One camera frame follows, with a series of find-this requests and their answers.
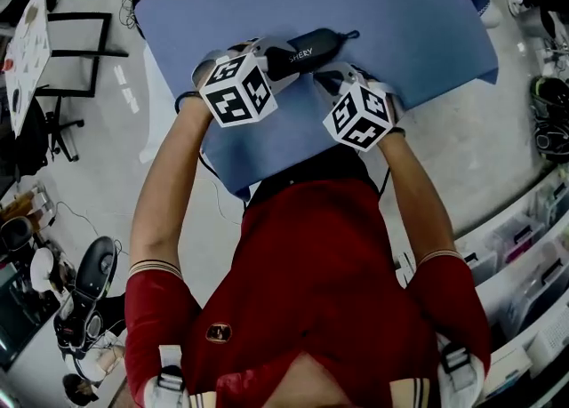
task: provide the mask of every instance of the blue table cover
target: blue table cover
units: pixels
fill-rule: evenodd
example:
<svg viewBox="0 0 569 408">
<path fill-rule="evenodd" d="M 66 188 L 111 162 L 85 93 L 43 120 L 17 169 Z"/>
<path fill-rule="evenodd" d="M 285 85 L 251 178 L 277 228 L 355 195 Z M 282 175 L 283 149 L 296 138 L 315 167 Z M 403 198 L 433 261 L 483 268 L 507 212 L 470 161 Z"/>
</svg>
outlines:
<svg viewBox="0 0 569 408">
<path fill-rule="evenodd" d="M 359 30 L 337 59 L 391 84 L 406 108 L 475 78 L 495 83 L 498 74 L 472 0 L 142 0 L 136 16 L 174 96 L 192 88 L 193 68 L 213 49 L 316 28 Z M 225 129 L 213 122 L 204 139 L 220 179 L 243 199 L 254 182 L 335 144 L 310 76 L 276 99 L 279 109 L 261 122 Z"/>
</svg>

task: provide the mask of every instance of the striped sleeve cuff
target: striped sleeve cuff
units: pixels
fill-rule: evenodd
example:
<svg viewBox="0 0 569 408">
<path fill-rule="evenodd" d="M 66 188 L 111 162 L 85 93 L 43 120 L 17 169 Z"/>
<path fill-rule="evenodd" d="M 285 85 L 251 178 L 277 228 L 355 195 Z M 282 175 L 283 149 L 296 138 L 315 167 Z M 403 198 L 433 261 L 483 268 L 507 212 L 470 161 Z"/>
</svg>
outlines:
<svg viewBox="0 0 569 408">
<path fill-rule="evenodd" d="M 189 406 L 191 408 L 215 408 L 217 394 L 215 392 L 204 392 L 189 396 Z"/>
<path fill-rule="evenodd" d="M 128 277 L 130 278 L 139 272 L 144 272 L 145 270 L 163 270 L 164 272 L 170 272 L 171 274 L 174 274 L 182 280 L 184 279 L 181 276 L 181 272 L 178 268 L 169 262 L 161 260 L 144 260 L 133 264 L 131 266 L 131 270 L 128 273 Z"/>
<path fill-rule="evenodd" d="M 437 256 L 453 256 L 454 258 L 458 258 L 459 260 L 464 262 L 464 264 L 467 264 L 467 262 L 464 260 L 464 258 L 462 258 L 462 255 L 460 253 L 455 252 L 454 250 L 439 250 L 438 252 L 429 253 L 425 258 L 423 258 L 421 261 L 419 261 L 419 264 L 417 265 L 417 269 L 419 269 L 427 261 L 435 259 Z"/>
</svg>

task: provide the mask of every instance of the plastic bin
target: plastic bin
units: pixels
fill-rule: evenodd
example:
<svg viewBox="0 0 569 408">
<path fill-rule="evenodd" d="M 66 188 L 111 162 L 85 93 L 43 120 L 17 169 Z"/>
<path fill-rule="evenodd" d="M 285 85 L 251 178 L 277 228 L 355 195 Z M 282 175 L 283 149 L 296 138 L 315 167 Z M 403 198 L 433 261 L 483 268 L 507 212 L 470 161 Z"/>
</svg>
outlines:
<svg viewBox="0 0 569 408">
<path fill-rule="evenodd" d="M 533 324 L 565 292 L 569 283 L 569 252 L 558 241 L 545 243 L 540 265 L 514 291 L 499 314 L 508 340 Z"/>
<path fill-rule="evenodd" d="M 475 286 L 479 286 L 498 271 L 498 252 L 495 250 L 490 250 L 483 244 L 465 245 L 458 250 L 472 271 Z"/>
<path fill-rule="evenodd" d="M 529 250 L 545 233 L 545 225 L 520 213 L 496 228 L 485 246 L 498 253 L 498 270 Z"/>
<path fill-rule="evenodd" d="M 561 179 L 544 185 L 535 196 L 535 214 L 547 229 L 569 211 L 569 187 Z"/>
</svg>

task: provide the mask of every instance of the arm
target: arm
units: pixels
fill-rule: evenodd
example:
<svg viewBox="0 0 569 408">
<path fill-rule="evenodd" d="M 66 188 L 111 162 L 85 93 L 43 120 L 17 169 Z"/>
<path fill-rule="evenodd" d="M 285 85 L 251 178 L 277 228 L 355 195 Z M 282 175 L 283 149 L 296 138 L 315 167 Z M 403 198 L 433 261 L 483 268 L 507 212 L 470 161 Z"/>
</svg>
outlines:
<svg viewBox="0 0 569 408">
<path fill-rule="evenodd" d="M 200 99 L 185 100 L 140 193 L 132 222 L 131 265 L 162 260 L 180 268 L 182 222 L 196 176 L 198 151 L 211 120 Z"/>
<path fill-rule="evenodd" d="M 445 206 L 404 136 L 391 133 L 378 145 L 391 170 L 397 205 L 417 264 L 432 252 L 455 252 Z"/>
<path fill-rule="evenodd" d="M 99 359 L 97 359 L 97 365 L 104 371 L 106 374 L 109 374 L 113 371 L 116 364 L 123 358 L 124 356 L 124 348 L 119 346 L 114 346 L 111 349 L 105 351 L 102 355 L 100 355 Z"/>
<path fill-rule="evenodd" d="M 453 228 L 429 176 L 403 135 L 379 143 L 417 264 L 432 252 L 449 251 L 418 268 L 407 291 L 437 332 L 460 343 L 490 368 L 490 328 L 467 264 L 456 255 Z"/>
</svg>

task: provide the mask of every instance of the shirt logo badge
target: shirt logo badge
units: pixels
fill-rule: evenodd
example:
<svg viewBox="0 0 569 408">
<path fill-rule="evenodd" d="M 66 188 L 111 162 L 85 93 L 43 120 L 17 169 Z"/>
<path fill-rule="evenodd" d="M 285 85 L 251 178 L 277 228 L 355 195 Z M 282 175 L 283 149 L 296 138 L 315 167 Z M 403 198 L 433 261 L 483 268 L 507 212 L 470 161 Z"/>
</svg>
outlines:
<svg viewBox="0 0 569 408">
<path fill-rule="evenodd" d="M 213 343 L 227 343 L 231 338 L 231 326 L 225 323 L 213 323 L 207 328 L 205 337 Z"/>
</svg>

